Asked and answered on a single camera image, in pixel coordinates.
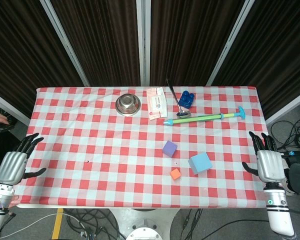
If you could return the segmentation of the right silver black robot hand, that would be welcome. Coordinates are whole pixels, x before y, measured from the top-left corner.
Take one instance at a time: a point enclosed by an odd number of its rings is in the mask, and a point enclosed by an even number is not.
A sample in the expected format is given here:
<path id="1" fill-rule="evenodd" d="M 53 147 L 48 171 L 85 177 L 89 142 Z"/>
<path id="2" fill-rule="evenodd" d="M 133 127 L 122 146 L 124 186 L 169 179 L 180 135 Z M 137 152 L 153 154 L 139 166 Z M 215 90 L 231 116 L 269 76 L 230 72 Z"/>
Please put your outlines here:
<path id="1" fill-rule="evenodd" d="M 252 139 L 257 169 L 251 168 L 242 162 L 243 168 L 250 174 L 259 177 L 263 183 L 280 183 L 285 178 L 282 155 L 277 151 L 277 145 L 270 135 L 261 133 L 263 140 L 252 131 Z"/>

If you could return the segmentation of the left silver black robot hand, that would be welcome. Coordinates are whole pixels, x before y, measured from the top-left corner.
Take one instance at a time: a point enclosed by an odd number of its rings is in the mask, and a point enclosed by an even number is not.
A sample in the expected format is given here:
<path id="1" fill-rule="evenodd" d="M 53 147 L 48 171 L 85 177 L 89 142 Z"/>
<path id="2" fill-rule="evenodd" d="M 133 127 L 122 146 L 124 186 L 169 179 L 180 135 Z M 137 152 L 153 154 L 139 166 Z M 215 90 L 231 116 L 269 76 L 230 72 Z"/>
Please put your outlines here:
<path id="1" fill-rule="evenodd" d="M 39 133 L 26 136 L 17 145 L 15 150 L 8 151 L 0 165 L 0 184 L 14 186 L 22 179 L 35 178 L 42 175 L 47 169 L 41 168 L 36 172 L 26 172 L 26 165 L 38 143 L 44 140 L 37 138 Z"/>

